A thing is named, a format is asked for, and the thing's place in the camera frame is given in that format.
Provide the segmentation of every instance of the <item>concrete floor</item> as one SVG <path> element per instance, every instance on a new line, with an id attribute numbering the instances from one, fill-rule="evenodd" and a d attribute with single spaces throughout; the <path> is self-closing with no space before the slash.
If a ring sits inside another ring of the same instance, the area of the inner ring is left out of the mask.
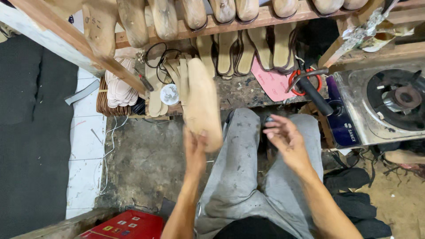
<path id="1" fill-rule="evenodd" d="M 267 115 L 282 113 L 276 106 L 253 109 L 263 122 Z M 221 112 L 224 121 L 229 111 Z M 118 118 L 118 125 L 125 120 Z M 163 198 L 177 201 L 185 170 L 182 127 L 183 119 L 176 117 L 170 121 L 144 121 L 129 119 L 115 130 L 115 150 L 107 156 L 108 185 L 105 193 L 96 199 L 96 207 L 114 207 L 122 210 L 130 207 L 152 213 L 161 208 Z M 115 125 L 113 117 L 108 118 L 107 130 Z M 110 135 L 107 137 L 105 151 L 112 148 Z M 207 155 L 207 160 L 215 160 L 218 152 Z M 330 154 L 322 154 L 323 166 L 331 169 L 337 166 Z M 206 185 L 213 162 L 207 163 L 207 173 L 202 177 L 199 195 Z M 266 153 L 258 153 L 258 181 L 271 166 Z M 361 160 L 358 165 L 371 175 L 371 164 Z M 425 196 L 423 179 L 412 173 L 405 175 L 401 169 L 398 174 L 383 174 L 387 171 L 381 162 L 374 165 L 376 177 L 371 188 L 367 185 L 359 191 L 370 194 L 373 205 L 378 207 L 378 219 L 389 224 L 393 236 L 398 238 L 425 238 Z M 102 187 L 105 185 L 105 173 Z"/>

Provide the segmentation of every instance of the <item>gray sweatpants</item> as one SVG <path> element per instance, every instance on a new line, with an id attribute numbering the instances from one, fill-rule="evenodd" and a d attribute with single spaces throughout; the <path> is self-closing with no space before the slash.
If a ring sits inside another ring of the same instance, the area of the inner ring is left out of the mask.
<path id="1" fill-rule="evenodd" d="M 306 114 L 289 118 L 303 135 L 310 161 L 323 178 L 317 120 Z M 246 108 L 235 110 L 224 126 L 224 144 L 196 212 L 199 239 L 213 238 L 229 223 L 249 216 L 268 218 L 299 239 L 313 238 L 309 229 L 314 229 L 314 224 L 300 183 L 281 154 L 261 185 L 264 193 L 257 190 L 260 134 L 260 117 Z"/>

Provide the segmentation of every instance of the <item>gray strip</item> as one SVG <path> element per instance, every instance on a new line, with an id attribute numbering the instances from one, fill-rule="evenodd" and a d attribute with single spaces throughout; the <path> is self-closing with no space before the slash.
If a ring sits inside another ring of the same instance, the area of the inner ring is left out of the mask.
<path id="1" fill-rule="evenodd" d="M 68 97 L 65 97 L 65 102 L 68 105 L 71 105 L 72 103 L 81 100 L 82 98 L 90 95 L 90 93 L 92 93 L 94 90 L 96 90 L 97 88 L 99 88 L 100 86 L 100 82 L 99 80 L 95 80 L 93 81 L 93 83 L 91 83 L 89 86 L 87 86 L 85 89 L 80 90 L 79 92 L 72 94 Z"/>

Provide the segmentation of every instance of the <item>wooden workbench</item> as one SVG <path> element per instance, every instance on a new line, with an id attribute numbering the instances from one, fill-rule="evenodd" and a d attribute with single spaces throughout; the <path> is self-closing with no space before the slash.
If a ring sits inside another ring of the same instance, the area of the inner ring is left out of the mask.
<path id="1" fill-rule="evenodd" d="M 136 60 L 134 68 L 139 72 L 141 63 Z M 257 106 L 267 105 L 280 105 L 283 101 L 274 102 L 266 93 L 261 92 L 262 88 L 260 83 L 255 79 L 254 75 L 250 72 L 244 77 L 233 77 L 231 80 L 223 80 L 220 76 L 214 79 L 218 94 L 220 95 L 220 110 L 233 110 L 237 108 L 252 108 Z M 322 80 L 322 88 L 320 94 L 325 98 L 329 98 L 328 86 L 325 80 Z M 317 81 L 312 80 L 312 84 L 317 86 Z M 307 101 L 304 96 L 296 96 L 290 98 L 286 103 L 302 102 Z M 149 101 L 146 101 L 146 118 L 149 118 Z M 173 105 L 168 107 L 168 112 L 165 116 L 175 116 L 183 114 L 183 108 L 181 104 Z"/>

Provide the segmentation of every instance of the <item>knee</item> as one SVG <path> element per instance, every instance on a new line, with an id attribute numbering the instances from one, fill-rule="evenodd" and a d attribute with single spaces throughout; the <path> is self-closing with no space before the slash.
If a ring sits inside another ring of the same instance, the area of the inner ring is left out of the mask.
<path id="1" fill-rule="evenodd" d="M 254 118 L 254 119 L 259 118 L 259 116 L 256 113 L 254 113 L 254 111 L 248 108 L 235 109 L 234 115 L 238 115 L 239 117 L 245 117 L 245 118 Z"/>
<path id="2" fill-rule="evenodd" d="M 289 119 L 297 126 L 301 133 L 319 132 L 317 119 L 309 114 L 293 114 Z"/>

